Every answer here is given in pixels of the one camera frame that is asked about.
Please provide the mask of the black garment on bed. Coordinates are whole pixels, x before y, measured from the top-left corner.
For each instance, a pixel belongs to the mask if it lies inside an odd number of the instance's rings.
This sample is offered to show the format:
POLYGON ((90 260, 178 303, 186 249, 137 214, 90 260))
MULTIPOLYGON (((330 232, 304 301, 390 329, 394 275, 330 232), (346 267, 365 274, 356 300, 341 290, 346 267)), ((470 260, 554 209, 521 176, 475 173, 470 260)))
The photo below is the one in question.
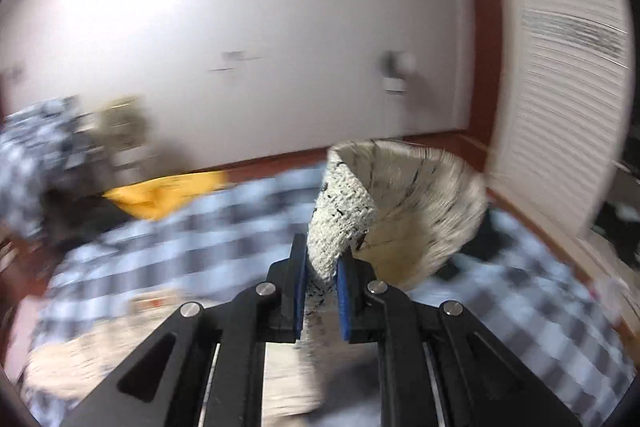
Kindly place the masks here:
POLYGON ((436 279, 450 282, 461 277, 474 262, 491 262, 514 245, 514 239, 498 227, 498 213, 494 205, 485 211, 476 235, 465 243, 436 272, 436 279))

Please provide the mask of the yellow cloth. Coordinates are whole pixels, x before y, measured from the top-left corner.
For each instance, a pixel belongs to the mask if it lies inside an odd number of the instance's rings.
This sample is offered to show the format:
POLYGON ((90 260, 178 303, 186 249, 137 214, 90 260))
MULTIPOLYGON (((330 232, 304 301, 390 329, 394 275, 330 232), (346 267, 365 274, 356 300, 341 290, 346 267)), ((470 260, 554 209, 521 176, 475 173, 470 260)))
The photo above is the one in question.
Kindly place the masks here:
POLYGON ((222 190, 230 184, 226 170, 162 176, 106 191, 103 197, 129 216, 140 220, 160 220, 193 199, 222 190))

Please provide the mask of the beige box fan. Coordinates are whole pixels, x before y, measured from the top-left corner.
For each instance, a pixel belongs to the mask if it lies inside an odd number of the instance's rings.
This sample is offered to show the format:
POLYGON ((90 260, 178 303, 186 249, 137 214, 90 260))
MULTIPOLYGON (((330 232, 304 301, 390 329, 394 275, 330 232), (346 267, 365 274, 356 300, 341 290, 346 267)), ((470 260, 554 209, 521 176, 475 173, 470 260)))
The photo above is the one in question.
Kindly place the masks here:
POLYGON ((148 145, 149 123, 138 96, 116 98, 102 107, 98 131, 116 170, 140 164, 148 145))

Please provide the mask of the white louvered closet door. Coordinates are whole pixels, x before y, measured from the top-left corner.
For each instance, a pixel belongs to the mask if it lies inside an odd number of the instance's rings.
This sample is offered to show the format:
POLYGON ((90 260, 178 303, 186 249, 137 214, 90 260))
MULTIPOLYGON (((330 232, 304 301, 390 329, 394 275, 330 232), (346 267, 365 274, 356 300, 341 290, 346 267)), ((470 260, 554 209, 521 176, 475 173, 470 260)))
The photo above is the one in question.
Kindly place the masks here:
POLYGON ((503 0, 504 69, 492 172, 576 235, 602 199, 632 99, 628 0, 503 0))

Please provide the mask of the cream plaid knit shirt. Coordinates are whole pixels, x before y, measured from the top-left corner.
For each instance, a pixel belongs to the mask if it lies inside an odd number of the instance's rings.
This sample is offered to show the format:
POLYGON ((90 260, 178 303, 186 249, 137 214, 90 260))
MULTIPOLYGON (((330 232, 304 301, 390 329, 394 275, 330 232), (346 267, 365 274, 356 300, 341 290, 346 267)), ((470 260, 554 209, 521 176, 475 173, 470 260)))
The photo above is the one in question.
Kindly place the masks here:
MULTIPOLYGON (((343 251, 370 262, 382 280, 415 288, 476 235, 487 210, 482 176, 443 150, 350 142, 330 148, 316 166, 319 192, 306 229, 296 233, 307 237, 310 249, 303 338, 267 351, 267 426, 298 425, 326 399, 341 371, 370 355, 344 343, 338 331, 333 279, 343 251)), ((30 351, 24 390, 30 413, 42 425, 60 425, 183 299, 172 289, 147 291, 130 301, 113 334, 94 325, 82 343, 30 351)))

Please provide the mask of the crumpled checkered blanket pile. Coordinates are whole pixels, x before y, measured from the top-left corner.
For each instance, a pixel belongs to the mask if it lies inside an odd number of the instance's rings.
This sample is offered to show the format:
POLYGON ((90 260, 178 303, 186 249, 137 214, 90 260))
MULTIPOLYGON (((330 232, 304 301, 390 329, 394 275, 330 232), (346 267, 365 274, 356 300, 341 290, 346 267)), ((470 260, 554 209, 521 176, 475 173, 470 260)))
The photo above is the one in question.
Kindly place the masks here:
POLYGON ((35 239, 41 234, 43 194, 83 164, 77 98, 52 98, 6 117, 1 126, 1 223, 35 239))

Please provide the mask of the blue checkered bed sheet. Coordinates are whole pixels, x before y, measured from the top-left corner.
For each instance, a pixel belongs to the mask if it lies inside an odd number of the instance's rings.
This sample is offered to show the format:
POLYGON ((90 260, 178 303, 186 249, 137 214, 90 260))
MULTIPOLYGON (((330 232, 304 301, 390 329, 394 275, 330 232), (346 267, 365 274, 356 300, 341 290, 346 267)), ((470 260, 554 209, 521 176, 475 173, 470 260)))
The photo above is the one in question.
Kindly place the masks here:
MULTIPOLYGON (((55 270, 32 340, 33 355, 107 334, 137 295, 172 289, 224 303, 260 281, 306 229, 320 166, 294 169, 204 195, 158 221, 131 221, 70 251, 55 270)), ((497 209, 514 245, 446 282, 435 274, 411 291, 437 306, 459 300, 586 426, 604 422, 634 379, 623 343, 572 270, 524 225, 497 209)))

